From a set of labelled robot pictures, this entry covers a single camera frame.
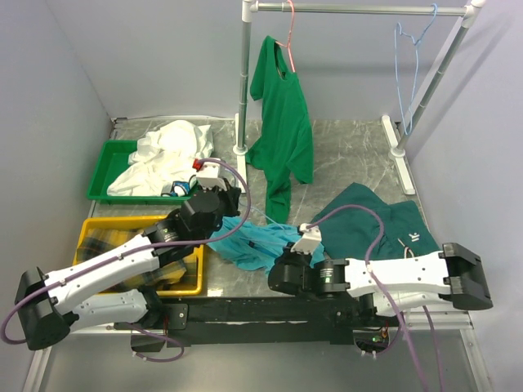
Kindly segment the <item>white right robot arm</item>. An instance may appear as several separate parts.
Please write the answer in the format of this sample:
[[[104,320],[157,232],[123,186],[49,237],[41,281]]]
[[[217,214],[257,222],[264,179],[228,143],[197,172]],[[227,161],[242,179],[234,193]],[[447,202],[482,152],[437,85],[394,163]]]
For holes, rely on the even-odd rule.
[[[347,294],[361,299],[359,319],[369,325],[385,317],[427,305],[450,302],[457,310],[489,310],[481,258],[458,243],[445,243],[424,256],[365,262],[354,258],[324,260],[284,249],[270,269],[268,286],[292,296],[326,299]]]

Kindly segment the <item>light blue t shirt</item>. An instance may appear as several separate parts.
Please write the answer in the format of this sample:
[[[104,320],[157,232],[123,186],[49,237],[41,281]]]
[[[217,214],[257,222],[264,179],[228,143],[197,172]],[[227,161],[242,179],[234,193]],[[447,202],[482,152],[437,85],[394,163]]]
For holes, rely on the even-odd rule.
[[[247,220],[241,228],[208,246],[221,258],[233,262],[241,270],[264,270],[267,274],[288,243],[301,239],[298,228],[270,223],[255,225]]]

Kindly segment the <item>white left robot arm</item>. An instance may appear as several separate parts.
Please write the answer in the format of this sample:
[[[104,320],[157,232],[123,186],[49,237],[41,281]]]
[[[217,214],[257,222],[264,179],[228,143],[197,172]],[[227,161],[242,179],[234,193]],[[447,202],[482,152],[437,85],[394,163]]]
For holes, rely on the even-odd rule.
[[[113,287],[165,266],[184,265],[184,259],[221,228],[224,217],[239,215],[240,195],[240,188],[229,184],[199,190],[165,218],[102,255],[47,274],[38,267],[25,271],[13,310],[24,333],[21,342],[36,351],[102,323],[157,326],[163,309],[155,289],[116,293]]]

